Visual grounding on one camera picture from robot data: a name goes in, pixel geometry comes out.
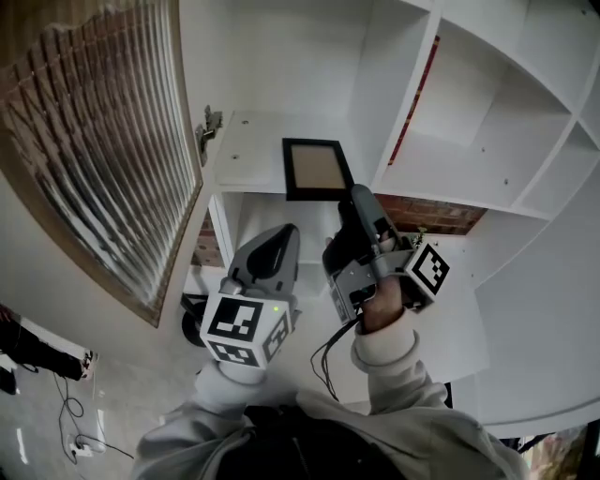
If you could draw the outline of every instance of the door hinge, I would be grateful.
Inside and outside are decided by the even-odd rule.
[[[206,118],[206,127],[199,124],[194,131],[202,166],[206,165],[208,161],[208,154],[206,153],[208,141],[213,140],[217,136],[218,130],[223,127],[223,112],[211,112],[210,105],[206,105],[204,117]]]

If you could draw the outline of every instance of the concrete floor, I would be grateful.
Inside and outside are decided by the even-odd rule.
[[[98,437],[98,415],[103,416],[106,442],[134,455],[141,436],[191,395],[195,373],[208,358],[205,349],[187,343],[183,335],[171,349],[172,364],[165,371],[100,358],[95,392],[93,381],[68,381],[70,395],[85,409],[78,420],[82,432]],[[128,478],[132,460],[110,449],[79,457],[78,465],[65,457],[58,430],[62,400],[51,372],[34,374],[19,367],[16,378],[19,395],[0,392],[0,466],[7,480]],[[64,381],[58,381],[64,388]],[[63,425],[65,437],[75,432],[67,412]]]

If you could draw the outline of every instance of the sneaker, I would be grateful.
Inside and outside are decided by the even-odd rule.
[[[7,392],[9,395],[17,393],[17,380],[15,374],[4,368],[0,368],[0,390]]]
[[[92,351],[86,351],[85,357],[82,360],[82,377],[81,380],[90,380],[94,376],[94,369],[98,362],[98,354]]]

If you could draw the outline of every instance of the black shoe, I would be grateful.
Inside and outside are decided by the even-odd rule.
[[[0,368],[0,390],[7,392],[9,395],[17,393],[17,380],[15,374],[11,371]]]

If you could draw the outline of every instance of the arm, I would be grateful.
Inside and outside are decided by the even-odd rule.
[[[196,379],[196,393],[165,417],[165,425],[142,437],[132,479],[189,478],[224,440],[244,426],[247,403],[261,389],[263,370],[209,362]]]
[[[413,314],[402,307],[398,280],[388,277],[380,282],[375,297],[363,305],[363,312],[352,360],[368,373],[371,413],[445,408],[445,387],[432,382],[419,361],[419,336],[411,326]]]

